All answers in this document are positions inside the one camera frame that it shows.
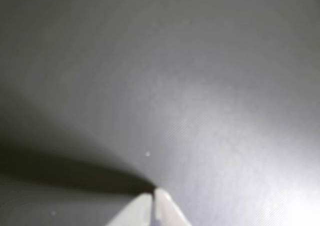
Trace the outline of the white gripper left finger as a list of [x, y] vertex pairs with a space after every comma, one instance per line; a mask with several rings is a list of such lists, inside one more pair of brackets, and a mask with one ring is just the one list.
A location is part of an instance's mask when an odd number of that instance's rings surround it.
[[148, 226], [151, 224], [153, 196], [142, 193], [119, 211], [107, 226]]

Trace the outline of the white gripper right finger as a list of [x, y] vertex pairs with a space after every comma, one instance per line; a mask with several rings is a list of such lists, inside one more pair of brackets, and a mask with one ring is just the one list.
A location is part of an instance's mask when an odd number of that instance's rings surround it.
[[166, 190], [156, 188], [154, 198], [155, 218], [159, 220], [162, 225], [192, 226], [183, 211]]

